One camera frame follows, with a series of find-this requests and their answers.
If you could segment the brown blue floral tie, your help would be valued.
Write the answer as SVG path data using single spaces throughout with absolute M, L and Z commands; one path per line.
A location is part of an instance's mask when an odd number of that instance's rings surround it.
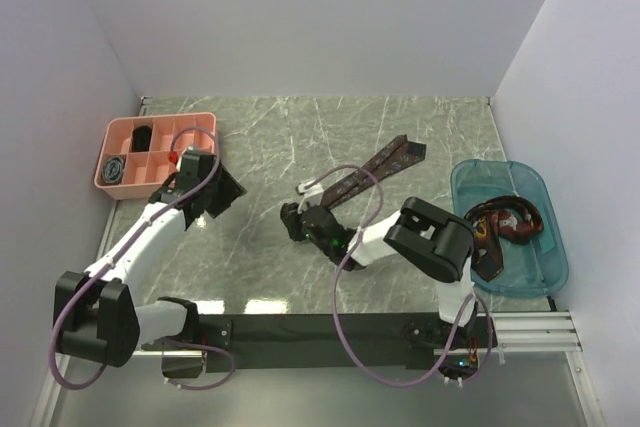
M 410 141 L 406 134 L 396 136 L 385 147 L 370 158 L 362 169 L 368 171 L 381 182 L 426 158 L 427 146 Z M 373 186 L 373 181 L 364 173 L 354 171 L 331 185 L 323 194 L 321 204 L 329 209 L 335 208 L 358 196 Z

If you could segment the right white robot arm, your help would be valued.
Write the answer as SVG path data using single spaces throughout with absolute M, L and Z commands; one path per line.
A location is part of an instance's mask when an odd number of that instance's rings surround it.
M 292 241 L 311 242 L 339 272 L 362 270 L 391 256 L 403 258 L 435 282 L 439 320 L 425 331 L 427 339 L 461 348 L 473 337 L 474 240 L 464 219 L 417 197 L 407 198 L 389 217 L 357 229 L 340 224 L 322 205 L 285 203 L 280 219 Z

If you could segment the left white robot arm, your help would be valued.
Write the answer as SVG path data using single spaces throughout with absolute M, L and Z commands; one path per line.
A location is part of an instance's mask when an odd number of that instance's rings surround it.
M 203 214 L 218 217 L 245 192 L 216 155 L 184 152 L 115 246 L 83 272 L 58 279 L 48 359 L 64 354 L 121 367 L 143 344 L 167 338 L 187 349 L 200 341 L 195 302 L 161 297 L 137 307 L 133 293 L 173 240 Z

